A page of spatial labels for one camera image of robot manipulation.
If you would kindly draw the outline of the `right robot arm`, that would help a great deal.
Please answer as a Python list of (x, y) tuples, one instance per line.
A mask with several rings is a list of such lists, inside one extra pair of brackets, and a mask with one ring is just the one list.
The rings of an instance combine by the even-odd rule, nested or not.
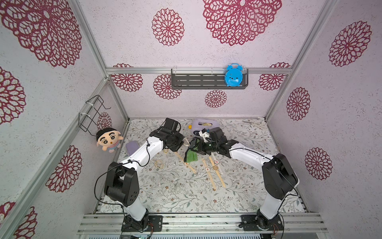
[(258, 217), (261, 219), (268, 221), (274, 219), (284, 199), (299, 184), (299, 178), (285, 155), (264, 154), (246, 147), (237, 140), (228, 140), (219, 127), (200, 131), (200, 136), (194, 137), (190, 142), (185, 159), (189, 157), (190, 152), (200, 155), (212, 155), (215, 152), (262, 171), (267, 195), (258, 210)]

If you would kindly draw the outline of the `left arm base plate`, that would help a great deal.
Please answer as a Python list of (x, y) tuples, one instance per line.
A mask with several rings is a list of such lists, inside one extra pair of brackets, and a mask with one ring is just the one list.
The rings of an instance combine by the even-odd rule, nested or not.
[(134, 220), (130, 215), (123, 219), (121, 231), (124, 232), (161, 232), (163, 216), (146, 215), (141, 221)]

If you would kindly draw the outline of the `green cleaning cloth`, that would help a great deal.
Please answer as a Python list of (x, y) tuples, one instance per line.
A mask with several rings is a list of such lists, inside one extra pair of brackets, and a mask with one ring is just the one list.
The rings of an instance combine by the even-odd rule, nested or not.
[(199, 152), (199, 142), (200, 139), (194, 137), (190, 142), (190, 146), (187, 148), (185, 152), (184, 162), (191, 163), (194, 161), (198, 161), (198, 152)]

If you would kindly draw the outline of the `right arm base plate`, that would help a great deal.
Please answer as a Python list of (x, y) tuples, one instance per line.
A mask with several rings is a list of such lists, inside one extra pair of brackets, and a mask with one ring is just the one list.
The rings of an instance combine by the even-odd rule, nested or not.
[(241, 215), (239, 227), (244, 231), (280, 231), (284, 229), (279, 215), (270, 220), (264, 216)]

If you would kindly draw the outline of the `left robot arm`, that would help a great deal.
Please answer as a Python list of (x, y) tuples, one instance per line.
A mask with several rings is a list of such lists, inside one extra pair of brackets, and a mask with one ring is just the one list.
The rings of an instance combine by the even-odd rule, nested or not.
[(143, 221), (147, 209), (140, 202), (139, 172), (163, 149), (176, 152), (184, 144), (178, 121), (166, 118), (153, 130), (143, 144), (120, 163), (111, 163), (105, 176), (104, 194), (136, 222)]

